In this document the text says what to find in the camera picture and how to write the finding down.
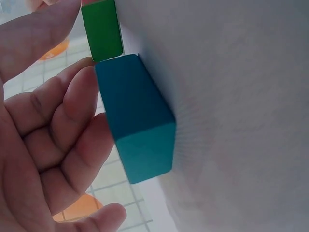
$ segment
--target white surface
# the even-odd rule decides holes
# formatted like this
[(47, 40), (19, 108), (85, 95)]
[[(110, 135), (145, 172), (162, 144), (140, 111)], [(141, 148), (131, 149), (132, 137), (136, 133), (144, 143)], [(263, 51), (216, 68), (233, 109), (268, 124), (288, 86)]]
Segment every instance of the white surface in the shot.
[(156, 222), (155, 231), (178, 232), (173, 218), (169, 214), (164, 192), (158, 178), (152, 178), (138, 184), (145, 199), (145, 207)]
[(116, 3), (177, 118), (160, 181), (179, 231), (308, 231), (309, 4)]

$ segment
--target tiled floor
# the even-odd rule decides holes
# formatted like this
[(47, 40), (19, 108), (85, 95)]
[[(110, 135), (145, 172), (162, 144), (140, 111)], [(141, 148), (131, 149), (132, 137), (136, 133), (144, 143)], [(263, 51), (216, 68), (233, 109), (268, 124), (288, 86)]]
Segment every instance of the tiled floor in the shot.
[[(69, 46), (65, 53), (51, 60), (35, 63), (5, 84), (5, 99), (21, 92), (33, 91), (68, 65), (89, 55), (88, 44), (84, 42)], [(101, 112), (105, 112), (105, 109), (99, 96), (96, 113)], [(125, 206), (127, 219), (119, 231), (155, 232), (143, 196), (137, 185), (129, 184), (115, 148), (86, 193), (98, 199), (103, 205), (116, 202)]]

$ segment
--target hand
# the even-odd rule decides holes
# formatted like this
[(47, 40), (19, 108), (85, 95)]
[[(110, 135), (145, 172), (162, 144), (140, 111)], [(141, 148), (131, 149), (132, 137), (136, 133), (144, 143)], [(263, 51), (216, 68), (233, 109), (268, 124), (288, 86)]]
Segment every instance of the hand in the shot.
[(32, 12), (44, 6), (51, 6), (57, 2), (58, 0), (26, 0), (28, 8)]
[(78, 222), (52, 218), (84, 194), (113, 146), (106, 116), (93, 117), (90, 58), (3, 101), (3, 84), (67, 37), (79, 7), (64, 0), (0, 26), (0, 231), (115, 232), (126, 217), (111, 204)]

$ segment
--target green block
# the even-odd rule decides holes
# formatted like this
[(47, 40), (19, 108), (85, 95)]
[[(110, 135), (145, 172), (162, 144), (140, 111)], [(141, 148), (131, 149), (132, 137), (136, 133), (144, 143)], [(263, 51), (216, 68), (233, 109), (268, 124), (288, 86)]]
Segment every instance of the green block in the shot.
[(136, 55), (95, 65), (107, 120), (131, 184), (169, 172), (176, 122)]
[(82, 7), (92, 59), (100, 62), (123, 53), (114, 0), (97, 1)]

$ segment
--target teal block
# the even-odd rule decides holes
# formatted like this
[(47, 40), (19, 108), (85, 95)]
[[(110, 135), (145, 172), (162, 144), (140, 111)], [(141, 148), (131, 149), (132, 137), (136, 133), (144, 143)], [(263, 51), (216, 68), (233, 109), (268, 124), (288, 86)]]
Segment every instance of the teal block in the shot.
[(140, 58), (95, 65), (108, 123), (131, 184), (172, 168), (175, 118)]

